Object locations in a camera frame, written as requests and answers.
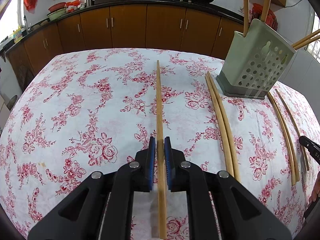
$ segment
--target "tablecloth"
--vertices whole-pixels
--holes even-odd
[[[156,135],[156,61],[161,65],[164,136],[204,171],[225,170],[220,130],[204,74],[223,61],[157,49],[101,49],[56,56],[14,107],[0,139],[0,203],[28,231],[91,172],[116,171]],[[284,137],[268,101],[225,97],[242,184],[296,235],[319,170],[301,170],[298,135],[274,88],[295,144],[301,180],[291,186]],[[303,95],[277,82],[300,133],[318,142],[319,123]],[[131,239],[157,239],[155,190],[135,193]],[[185,193],[167,193],[167,238],[188,239]]]

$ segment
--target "window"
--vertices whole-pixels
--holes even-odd
[[[0,19],[0,42],[22,26],[23,0],[11,0]]]
[[[315,20],[313,23],[312,32],[315,32],[319,29],[320,29],[320,21],[319,21],[319,17],[315,13]],[[320,40],[310,43],[308,46],[308,51],[320,63]]]

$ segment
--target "black countertop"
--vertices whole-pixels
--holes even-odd
[[[244,17],[230,11],[228,9],[225,9],[223,7],[211,4],[211,3],[199,3],[199,2],[193,2],[192,0],[121,0],[121,1],[114,1],[114,2],[108,2],[108,3],[101,3],[97,5],[92,5],[80,10],[76,10],[74,12],[64,14],[63,16],[59,17],[58,19],[55,19],[53,21],[50,21],[49,23],[40,26],[38,29],[32,31],[31,33],[25,35],[19,42],[16,44],[12,45],[10,43],[6,44],[0,51],[0,54],[3,51],[9,52],[11,49],[13,49],[16,45],[20,44],[21,41],[24,41],[28,39],[30,36],[33,34],[37,33],[38,31],[42,30],[49,24],[58,22],[64,18],[70,17],[75,14],[79,14],[85,11],[89,10],[94,10],[94,9],[99,9],[99,8],[104,8],[104,7],[109,7],[109,6],[116,6],[116,5],[127,5],[127,4],[163,4],[163,5],[171,5],[171,6],[178,6],[178,7],[185,7],[185,8],[190,8],[206,13],[210,13],[213,15],[221,16],[228,18],[230,20],[233,20],[235,22],[238,22],[240,24],[244,24]]]

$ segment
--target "floral tablecloth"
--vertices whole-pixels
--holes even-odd
[[[156,61],[160,61],[164,136],[204,171],[225,169],[220,131],[204,74],[223,61],[156,49],[102,49],[55,57],[13,109],[0,139],[0,204],[28,231],[91,172],[116,171],[156,135]],[[318,142],[320,126],[304,96],[275,85],[300,133]],[[287,148],[268,99],[225,97],[242,184],[296,235],[318,172],[301,170],[298,135],[274,89],[295,143],[301,180],[291,186]],[[134,240],[158,237],[155,166],[151,193],[135,193]],[[188,239],[185,193],[167,195],[168,239]]]

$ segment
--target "hand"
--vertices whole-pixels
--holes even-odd
[[[311,193],[311,197],[309,198],[309,203],[311,203],[312,201],[316,201],[318,195],[320,192],[320,171],[318,173],[315,185],[313,187],[312,193]]]

